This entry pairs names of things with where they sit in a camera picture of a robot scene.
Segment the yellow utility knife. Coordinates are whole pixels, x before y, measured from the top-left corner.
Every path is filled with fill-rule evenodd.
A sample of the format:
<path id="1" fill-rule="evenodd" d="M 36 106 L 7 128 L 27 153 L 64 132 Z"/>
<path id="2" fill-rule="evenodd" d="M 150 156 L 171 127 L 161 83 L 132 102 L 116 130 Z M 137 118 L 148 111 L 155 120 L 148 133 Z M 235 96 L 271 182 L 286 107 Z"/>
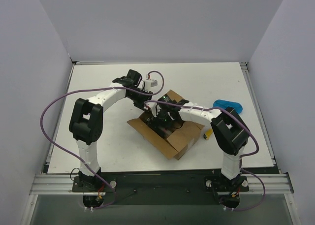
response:
<path id="1" fill-rule="evenodd" d="M 212 129 L 208 129 L 207 131 L 204 132 L 203 138 L 205 140 L 208 140 L 210 138 L 210 136 L 212 135 L 212 133 L 213 133 L 213 130 Z"/>

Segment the brown cardboard express box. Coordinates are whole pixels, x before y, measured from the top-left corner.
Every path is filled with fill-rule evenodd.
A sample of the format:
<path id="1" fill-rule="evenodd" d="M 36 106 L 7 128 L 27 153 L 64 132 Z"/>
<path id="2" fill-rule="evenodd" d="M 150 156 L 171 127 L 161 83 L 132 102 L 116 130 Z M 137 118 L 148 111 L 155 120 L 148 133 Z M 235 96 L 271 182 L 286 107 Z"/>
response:
<path id="1" fill-rule="evenodd" d="M 175 158 L 179 160 L 199 140 L 204 126 L 199 123 L 185 121 L 180 117 L 180 108 L 170 104 L 184 105 L 189 101 L 173 90 L 169 90 L 158 100 L 163 102 L 162 104 L 158 103 L 161 107 L 159 113 L 168 112 L 180 124 L 180 128 L 175 130 L 170 136 L 159 136 L 147 126 L 147 119 L 153 116 L 148 110 L 145 110 L 138 118 L 131 119 L 127 123 L 167 159 Z"/>

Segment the blue plastic packet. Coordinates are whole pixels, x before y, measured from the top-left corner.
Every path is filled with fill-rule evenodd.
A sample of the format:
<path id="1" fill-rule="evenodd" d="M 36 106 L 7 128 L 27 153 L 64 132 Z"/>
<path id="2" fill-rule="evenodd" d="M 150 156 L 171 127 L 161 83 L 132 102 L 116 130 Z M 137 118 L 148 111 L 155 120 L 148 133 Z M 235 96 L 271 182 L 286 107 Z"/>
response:
<path id="1" fill-rule="evenodd" d="M 221 108 L 234 108 L 238 114 L 243 112 L 243 107 L 238 102 L 223 100 L 223 99 L 217 99 L 213 102 L 213 107 L 221 107 Z"/>

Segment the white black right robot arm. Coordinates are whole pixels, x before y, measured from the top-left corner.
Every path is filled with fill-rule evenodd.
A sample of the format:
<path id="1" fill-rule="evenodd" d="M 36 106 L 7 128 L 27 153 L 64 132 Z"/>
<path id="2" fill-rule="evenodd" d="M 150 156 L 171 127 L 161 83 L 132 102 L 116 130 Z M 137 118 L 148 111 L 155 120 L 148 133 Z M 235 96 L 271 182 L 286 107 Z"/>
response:
<path id="1" fill-rule="evenodd" d="M 169 97 L 144 103 L 155 118 L 163 115 L 172 120 L 183 120 L 210 127 L 219 148 L 223 151 L 222 175 L 228 180 L 241 173 L 241 154 L 248 142 L 248 128 L 233 108 L 213 109 L 194 104 L 186 99 L 179 102 Z"/>

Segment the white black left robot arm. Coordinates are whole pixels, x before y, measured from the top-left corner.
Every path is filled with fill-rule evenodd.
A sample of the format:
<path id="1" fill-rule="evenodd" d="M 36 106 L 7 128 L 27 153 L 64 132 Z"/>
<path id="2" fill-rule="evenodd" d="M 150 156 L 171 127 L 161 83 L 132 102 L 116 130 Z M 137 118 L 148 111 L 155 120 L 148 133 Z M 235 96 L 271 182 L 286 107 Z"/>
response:
<path id="1" fill-rule="evenodd" d="M 76 140 L 79 149 L 79 180 L 90 191 L 96 191 L 101 185 L 100 166 L 97 161 L 96 142 L 103 131 L 103 113 L 123 98 L 133 101 L 135 107 L 144 109 L 143 102 L 152 98 L 152 88 L 158 81 L 142 79 L 142 75 L 130 69 L 127 76 L 112 81 L 108 90 L 104 90 L 88 99 L 76 100 L 69 123 L 69 131 Z"/>

